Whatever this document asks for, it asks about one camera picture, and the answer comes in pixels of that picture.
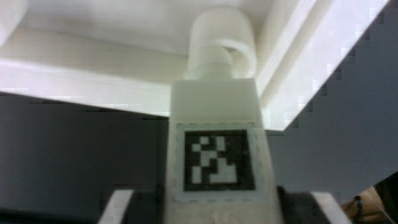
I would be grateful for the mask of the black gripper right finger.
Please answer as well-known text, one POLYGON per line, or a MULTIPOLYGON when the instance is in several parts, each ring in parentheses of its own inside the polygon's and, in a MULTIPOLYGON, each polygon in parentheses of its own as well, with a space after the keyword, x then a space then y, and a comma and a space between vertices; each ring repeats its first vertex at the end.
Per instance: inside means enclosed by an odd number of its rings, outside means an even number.
POLYGON ((328 192, 287 192, 277 187, 284 224, 351 224, 328 192))

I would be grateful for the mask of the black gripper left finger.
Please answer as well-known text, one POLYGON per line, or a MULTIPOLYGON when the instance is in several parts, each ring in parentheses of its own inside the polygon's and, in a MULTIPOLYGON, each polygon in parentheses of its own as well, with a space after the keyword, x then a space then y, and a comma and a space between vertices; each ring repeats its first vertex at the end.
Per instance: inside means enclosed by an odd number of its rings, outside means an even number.
POLYGON ((161 224, 159 190, 115 189, 96 224, 161 224))

